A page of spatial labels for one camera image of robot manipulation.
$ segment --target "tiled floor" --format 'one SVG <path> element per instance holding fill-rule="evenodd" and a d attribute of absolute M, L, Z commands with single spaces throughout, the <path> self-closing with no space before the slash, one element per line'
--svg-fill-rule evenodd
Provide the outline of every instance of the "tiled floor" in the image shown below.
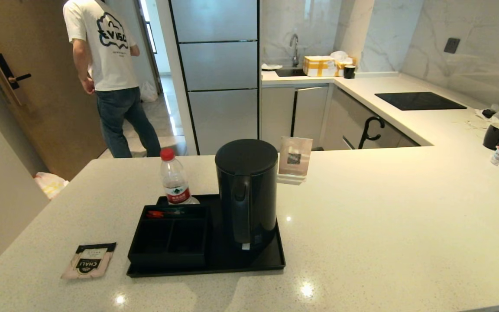
<path fill-rule="evenodd" d="M 142 105 L 144 106 L 147 119 L 149 119 L 155 128 L 161 147 L 172 148 L 175 150 L 177 156 L 186 155 L 186 140 L 184 139 L 182 121 L 180 120 L 178 103 L 171 77 L 161 76 L 161 85 L 163 86 L 163 93 L 159 94 L 157 101 L 142 103 Z M 126 140 L 128 140 L 128 145 L 133 152 L 133 156 L 142 155 L 145 149 L 140 142 L 140 138 L 132 125 L 126 120 L 123 126 L 123 133 Z M 113 156 L 107 149 L 99 158 L 113 158 Z"/>

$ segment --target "mug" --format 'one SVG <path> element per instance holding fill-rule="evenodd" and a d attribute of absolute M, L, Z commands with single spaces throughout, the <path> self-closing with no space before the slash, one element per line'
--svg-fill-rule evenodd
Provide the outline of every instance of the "mug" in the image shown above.
<path fill-rule="evenodd" d="M 490 124 L 489 128 L 486 130 L 483 145 L 491 150 L 496 150 L 499 145 L 499 123 Z"/>
<path fill-rule="evenodd" d="M 355 77 L 355 66 L 354 65 L 346 65 L 344 67 L 344 78 L 353 79 Z"/>

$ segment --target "man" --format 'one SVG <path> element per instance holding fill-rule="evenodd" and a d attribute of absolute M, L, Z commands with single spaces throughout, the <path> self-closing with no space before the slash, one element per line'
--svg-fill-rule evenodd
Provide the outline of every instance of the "man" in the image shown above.
<path fill-rule="evenodd" d="M 123 135 L 124 119 L 136 130 L 148 157 L 161 146 L 140 103 L 132 57 L 140 55 L 125 21 L 101 0 L 68 0 L 63 6 L 78 79 L 97 95 L 97 110 L 107 147 L 115 158 L 132 157 Z"/>

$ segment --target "refrigerator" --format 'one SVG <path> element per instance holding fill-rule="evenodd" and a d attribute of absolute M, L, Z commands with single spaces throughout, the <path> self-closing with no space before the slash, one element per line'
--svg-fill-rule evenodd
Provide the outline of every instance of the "refrigerator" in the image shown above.
<path fill-rule="evenodd" d="M 200 155 L 258 138 L 258 0 L 170 0 Z"/>

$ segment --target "induction cooktop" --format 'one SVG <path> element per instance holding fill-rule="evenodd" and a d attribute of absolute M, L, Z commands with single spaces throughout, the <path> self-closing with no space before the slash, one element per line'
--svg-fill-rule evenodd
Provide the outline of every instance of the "induction cooktop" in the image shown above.
<path fill-rule="evenodd" d="M 465 106 L 432 92 L 377 93 L 375 95 L 396 106 L 401 111 L 466 109 Z"/>

